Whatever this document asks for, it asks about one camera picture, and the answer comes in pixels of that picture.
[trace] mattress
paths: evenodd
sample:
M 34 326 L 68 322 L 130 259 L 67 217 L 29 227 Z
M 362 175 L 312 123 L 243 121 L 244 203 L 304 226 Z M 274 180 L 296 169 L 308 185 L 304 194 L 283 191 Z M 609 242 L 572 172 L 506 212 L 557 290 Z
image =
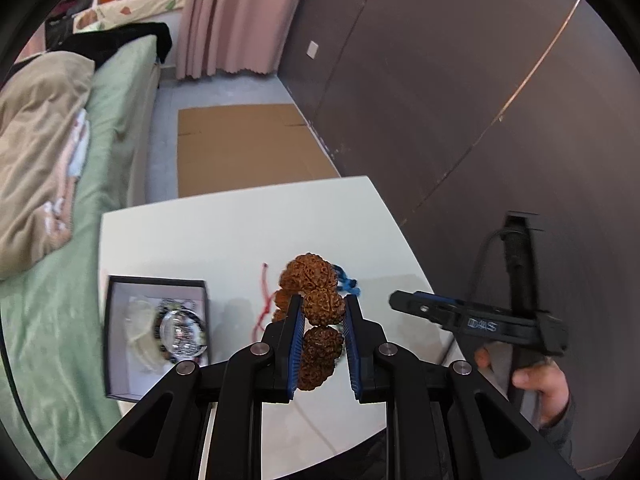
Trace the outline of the mattress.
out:
M 123 46 L 96 71 L 86 105 L 91 140 L 76 188 L 73 237 L 27 272 L 0 282 L 0 315 L 18 392 L 63 477 L 120 418 L 116 402 L 104 395 L 100 219 L 132 200 L 132 172 L 143 172 L 144 164 L 133 161 L 148 130 L 155 62 L 156 38 L 147 36 Z M 10 400 L 4 370 L 0 399 L 0 419 L 18 450 L 37 477 L 53 478 Z

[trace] human hand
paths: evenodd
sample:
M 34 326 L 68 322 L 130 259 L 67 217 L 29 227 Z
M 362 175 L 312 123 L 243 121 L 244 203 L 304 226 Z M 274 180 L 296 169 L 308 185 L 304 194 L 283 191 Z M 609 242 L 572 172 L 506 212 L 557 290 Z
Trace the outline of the human hand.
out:
M 491 355 L 484 347 L 474 355 L 478 368 L 491 367 Z M 521 368 L 513 373 L 511 382 L 521 390 L 540 393 L 540 424 L 554 425 L 569 404 L 569 385 L 564 372 L 553 361 Z

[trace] black cloth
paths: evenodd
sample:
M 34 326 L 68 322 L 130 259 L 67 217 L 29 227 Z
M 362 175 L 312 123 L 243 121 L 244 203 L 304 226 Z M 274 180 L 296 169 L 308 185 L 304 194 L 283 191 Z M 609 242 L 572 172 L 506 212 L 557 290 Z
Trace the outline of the black cloth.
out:
M 156 37 L 156 56 L 161 63 L 164 63 L 167 54 L 171 50 L 173 42 L 169 34 L 169 27 L 166 23 L 128 23 L 110 30 L 97 30 L 95 32 L 80 32 L 72 34 L 48 52 L 65 50 L 74 52 L 80 56 L 87 57 L 95 63 L 98 70 L 104 63 L 113 56 L 118 49 L 130 41 L 142 38 L 143 36 Z M 38 56 L 30 57 L 24 61 L 15 63 L 5 79 L 18 72 L 22 67 L 27 66 Z
M 47 49 L 56 48 L 73 33 L 74 19 L 72 16 L 63 16 L 58 20 L 47 20 L 44 24 L 45 46 Z

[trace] wall outlet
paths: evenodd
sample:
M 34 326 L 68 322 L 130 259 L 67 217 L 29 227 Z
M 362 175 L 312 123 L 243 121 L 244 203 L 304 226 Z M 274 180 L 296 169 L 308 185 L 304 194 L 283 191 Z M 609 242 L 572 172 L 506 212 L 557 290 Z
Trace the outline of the wall outlet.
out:
M 318 53 L 318 44 L 315 41 L 311 41 L 309 43 L 309 48 L 306 50 L 306 54 L 311 59 L 315 59 L 317 53 Z

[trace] dark wall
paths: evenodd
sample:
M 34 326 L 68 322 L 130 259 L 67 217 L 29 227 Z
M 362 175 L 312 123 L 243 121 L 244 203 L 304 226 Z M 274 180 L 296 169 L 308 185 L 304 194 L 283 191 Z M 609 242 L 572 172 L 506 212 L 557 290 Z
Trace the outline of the dark wall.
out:
M 340 173 L 372 179 L 434 291 L 465 293 L 505 211 L 541 215 L 543 305 L 571 331 L 574 462 L 591 468 L 640 428 L 640 75 L 583 1 L 495 120 L 575 2 L 302 0 L 280 78 Z M 497 246 L 477 299 L 506 306 L 506 287 Z

